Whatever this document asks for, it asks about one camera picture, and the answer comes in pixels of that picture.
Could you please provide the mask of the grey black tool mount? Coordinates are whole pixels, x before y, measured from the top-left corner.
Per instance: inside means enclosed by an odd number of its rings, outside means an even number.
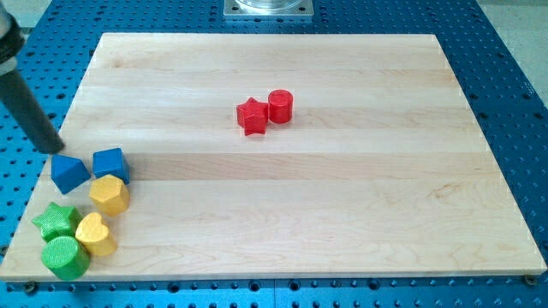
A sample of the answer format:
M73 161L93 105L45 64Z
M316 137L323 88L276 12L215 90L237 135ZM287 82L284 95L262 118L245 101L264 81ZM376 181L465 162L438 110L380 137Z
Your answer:
M16 56L25 43L19 23L1 3L1 75L16 69Z

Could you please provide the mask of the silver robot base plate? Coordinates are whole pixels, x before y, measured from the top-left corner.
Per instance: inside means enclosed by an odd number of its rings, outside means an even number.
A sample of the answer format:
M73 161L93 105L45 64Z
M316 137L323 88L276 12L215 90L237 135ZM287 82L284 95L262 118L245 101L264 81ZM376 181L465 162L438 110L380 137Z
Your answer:
M224 0L223 15L248 16L312 16L313 0Z

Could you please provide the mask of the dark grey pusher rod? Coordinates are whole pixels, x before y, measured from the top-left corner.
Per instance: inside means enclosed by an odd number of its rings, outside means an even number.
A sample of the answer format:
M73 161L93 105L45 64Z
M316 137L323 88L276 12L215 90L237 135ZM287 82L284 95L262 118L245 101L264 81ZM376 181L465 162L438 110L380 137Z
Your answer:
M1 76L1 102L38 152L56 154L64 148L57 130L17 69Z

